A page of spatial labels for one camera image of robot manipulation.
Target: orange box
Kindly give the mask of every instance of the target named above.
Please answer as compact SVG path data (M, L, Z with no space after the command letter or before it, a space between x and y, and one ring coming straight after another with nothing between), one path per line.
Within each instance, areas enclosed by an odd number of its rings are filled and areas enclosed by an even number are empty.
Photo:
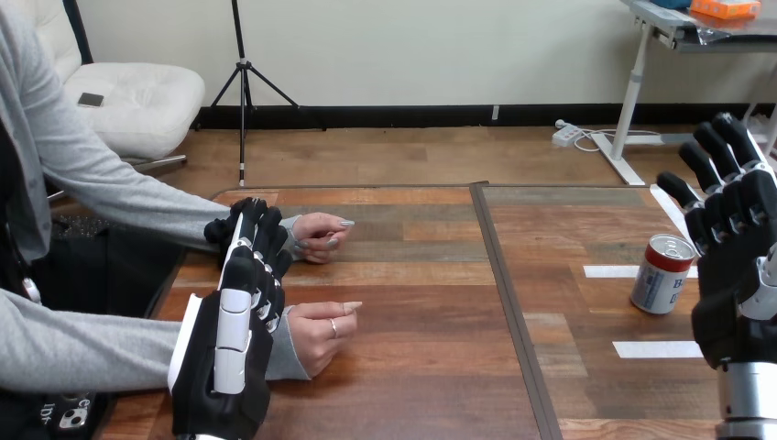
M694 0L691 10L728 20L755 17L761 11L758 0Z

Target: white desk frame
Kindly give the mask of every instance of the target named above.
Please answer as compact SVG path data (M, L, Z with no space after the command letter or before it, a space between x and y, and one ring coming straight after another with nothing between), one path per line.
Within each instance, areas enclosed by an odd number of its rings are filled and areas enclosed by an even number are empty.
M620 119L618 120L618 128L616 129L615 138L612 142L610 142L609 139L602 134L594 134L591 136L591 138L596 143L596 146L599 147L599 151L601 151L605 159L609 161L609 163L612 165L615 171L618 172L618 175L620 175L621 179L623 179L626 184L641 186L644 185L645 182L623 158L623 149L625 146L677 145L682 144L688 140L693 140L693 135L691 134L628 136L629 127L631 125L631 118L634 114L634 107L637 104L637 98L640 95L642 77L645 72L645 63L647 61L648 47L651 40L658 39L665 46L672 50L717 53L775 52L777 51L777 44L726 44L720 46L701 46L698 44L688 44L682 41L682 38L684 37L683 27L686 27L692 23L690 21L683 22L682 19L678 19L678 17L682 15L681 13L663 10L666 11L666 15L662 16L662 11L657 11L655 9L658 8L658 6L649 4L648 2L644 2L642 0L623 0L623 3L631 6L631 11L636 15L636 23L641 27L642 38L640 40L640 48L637 51L637 59L634 62L634 69L631 71L631 76L629 78L629 87L626 90L626 97L623 100L623 107L620 110ZM640 7L644 7L645 11L648 13L643 16L640 13ZM777 66L775 66L775 71L772 72L772 76L774 76L776 72ZM772 113L772 117L769 122L768 135L754 135L753 137L757 142L763 145L762 148L764 155L768 157L771 153L772 145L774 145L774 142L777 141L777 111Z

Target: sleeve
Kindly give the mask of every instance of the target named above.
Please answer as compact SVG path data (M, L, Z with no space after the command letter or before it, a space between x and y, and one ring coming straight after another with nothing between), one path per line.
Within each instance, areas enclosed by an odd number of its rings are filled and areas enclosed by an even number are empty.
M226 218L228 208L142 175L120 160L66 99L33 29L20 19L12 24L20 33L16 53L24 54L19 99L52 181L108 219L187 246L215 249L202 231L215 218ZM295 219L282 224L290 230ZM19 391L164 387L180 328L178 323L52 312L6 291L0 291L0 322L5 329L0 332L5 352L0 388ZM284 331L273 334L277 349L270 357L277 379L301 369L286 321L282 324ZM292 368L290 375L284 373Z
M167 385L179 323L54 312L0 290L0 388L140 391Z
M51 181L107 219L159 232L189 247L217 249L202 231L215 218L229 216L228 208L172 188L121 160L67 99L34 32L27 30L33 35L22 38L28 47L21 50L20 98ZM290 227L290 220L284 225Z

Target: can lid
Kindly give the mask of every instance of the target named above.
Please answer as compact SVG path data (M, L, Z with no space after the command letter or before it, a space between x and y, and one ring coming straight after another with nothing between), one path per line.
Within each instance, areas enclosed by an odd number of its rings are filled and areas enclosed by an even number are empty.
M651 237L651 248L659 254L678 261L694 259L696 251L684 239L669 234L659 234Z

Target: wooden table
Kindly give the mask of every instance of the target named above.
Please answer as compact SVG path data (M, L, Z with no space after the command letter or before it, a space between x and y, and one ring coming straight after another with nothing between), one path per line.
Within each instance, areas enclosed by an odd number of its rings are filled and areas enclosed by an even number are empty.
M681 233L649 189L483 190L565 439L705 439L719 422L701 358L620 358L613 341L693 340L697 280L674 311L634 307L634 279L585 266L639 265L650 237Z
M295 264L289 303L362 301L359 334L309 382L272 386L259 438L539 438L476 210L467 187L225 192L286 216L356 221L337 262ZM180 320L218 281L188 258L159 312ZM103 439L172 438L164 392L121 399Z
M359 335L319 377L272 384L271 439L711 438L717 384L703 359L622 359L613 341L691 340L690 280L675 311L629 302L648 238L678 234L647 189L298 188L225 192L285 215L356 221L335 263L295 264L290 303L363 301ZM190 255L159 319L206 294L213 257ZM122 398L103 439L171 438L164 392Z

